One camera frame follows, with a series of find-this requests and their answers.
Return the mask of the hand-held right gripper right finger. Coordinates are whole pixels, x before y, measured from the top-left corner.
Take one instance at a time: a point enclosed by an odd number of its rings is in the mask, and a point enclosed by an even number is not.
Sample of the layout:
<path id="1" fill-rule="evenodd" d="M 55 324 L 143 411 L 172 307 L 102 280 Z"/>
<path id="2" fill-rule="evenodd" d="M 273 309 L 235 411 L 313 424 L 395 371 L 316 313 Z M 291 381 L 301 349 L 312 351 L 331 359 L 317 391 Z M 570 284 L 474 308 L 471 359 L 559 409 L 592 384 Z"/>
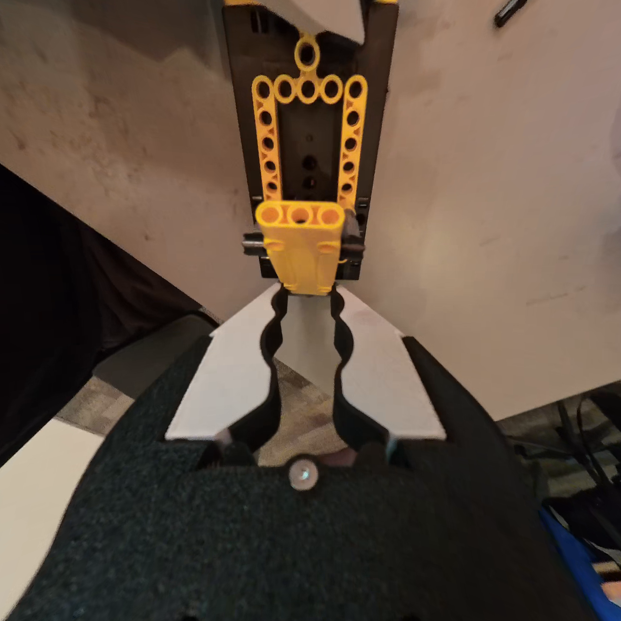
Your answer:
<path id="1" fill-rule="evenodd" d="M 412 361 L 404 334 L 345 287 L 331 293 L 334 347 L 340 357 L 333 423 L 348 446 L 446 439 Z"/>

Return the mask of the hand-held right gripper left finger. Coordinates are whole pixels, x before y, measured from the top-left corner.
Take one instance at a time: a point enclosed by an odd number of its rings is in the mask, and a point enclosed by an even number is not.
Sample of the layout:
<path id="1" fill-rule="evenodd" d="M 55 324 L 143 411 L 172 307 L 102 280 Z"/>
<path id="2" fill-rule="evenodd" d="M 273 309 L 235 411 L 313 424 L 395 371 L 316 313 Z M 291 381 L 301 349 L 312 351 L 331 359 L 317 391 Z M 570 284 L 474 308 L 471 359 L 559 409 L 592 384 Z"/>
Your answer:
<path id="1" fill-rule="evenodd" d="M 166 439 L 233 442 L 259 449 L 278 430 L 275 353 L 283 343 L 286 289 L 270 286 L 211 335 Z"/>

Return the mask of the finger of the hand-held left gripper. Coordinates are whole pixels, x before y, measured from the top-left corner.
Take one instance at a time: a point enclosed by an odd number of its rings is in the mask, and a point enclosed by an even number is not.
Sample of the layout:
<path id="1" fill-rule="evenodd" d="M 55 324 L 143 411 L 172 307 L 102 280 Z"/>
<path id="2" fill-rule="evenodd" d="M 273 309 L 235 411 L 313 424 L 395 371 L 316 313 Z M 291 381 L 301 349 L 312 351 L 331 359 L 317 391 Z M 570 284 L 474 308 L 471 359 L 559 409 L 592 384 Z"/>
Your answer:
<path id="1" fill-rule="evenodd" d="M 303 33 L 330 32 L 360 45 L 365 42 L 360 1 L 265 1 L 265 7 Z"/>

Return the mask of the yellow and black toy assembly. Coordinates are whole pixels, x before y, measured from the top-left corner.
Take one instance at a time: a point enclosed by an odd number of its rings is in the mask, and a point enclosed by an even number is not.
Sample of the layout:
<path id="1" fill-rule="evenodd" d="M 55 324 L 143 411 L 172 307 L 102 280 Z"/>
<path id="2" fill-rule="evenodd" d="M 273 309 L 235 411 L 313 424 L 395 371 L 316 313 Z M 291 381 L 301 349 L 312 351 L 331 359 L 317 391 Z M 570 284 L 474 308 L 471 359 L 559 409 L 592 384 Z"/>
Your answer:
<path id="1" fill-rule="evenodd" d="M 291 294 L 326 296 L 360 276 L 398 2 L 361 1 L 361 44 L 267 1 L 222 14 L 255 225 L 244 253 Z"/>

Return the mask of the person's black clothing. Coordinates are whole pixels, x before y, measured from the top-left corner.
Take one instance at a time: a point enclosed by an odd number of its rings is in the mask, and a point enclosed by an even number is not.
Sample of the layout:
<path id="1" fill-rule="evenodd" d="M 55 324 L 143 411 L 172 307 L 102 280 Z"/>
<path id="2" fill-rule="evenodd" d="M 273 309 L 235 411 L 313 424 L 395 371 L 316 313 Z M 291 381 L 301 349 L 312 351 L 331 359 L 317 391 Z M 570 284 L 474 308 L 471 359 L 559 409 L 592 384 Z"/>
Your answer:
<path id="1" fill-rule="evenodd" d="M 1 465 L 95 376 L 138 397 L 218 326 L 200 304 L 1 167 Z"/>

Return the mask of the blue fabric item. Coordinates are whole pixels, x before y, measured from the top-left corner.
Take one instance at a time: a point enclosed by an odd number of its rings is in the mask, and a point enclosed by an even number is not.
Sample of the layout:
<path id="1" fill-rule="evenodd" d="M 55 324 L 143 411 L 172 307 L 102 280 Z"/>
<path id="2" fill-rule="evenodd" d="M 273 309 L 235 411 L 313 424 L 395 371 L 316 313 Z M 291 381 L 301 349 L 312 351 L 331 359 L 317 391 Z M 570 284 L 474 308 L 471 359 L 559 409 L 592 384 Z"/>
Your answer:
<path id="1" fill-rule="evenodd" d="M 593 555 L 547 508 L 542 508 L 539 516 L 596 619 L 620 620 L 620 606 L 604 593 L 603 581 L 593 568 Z"/>

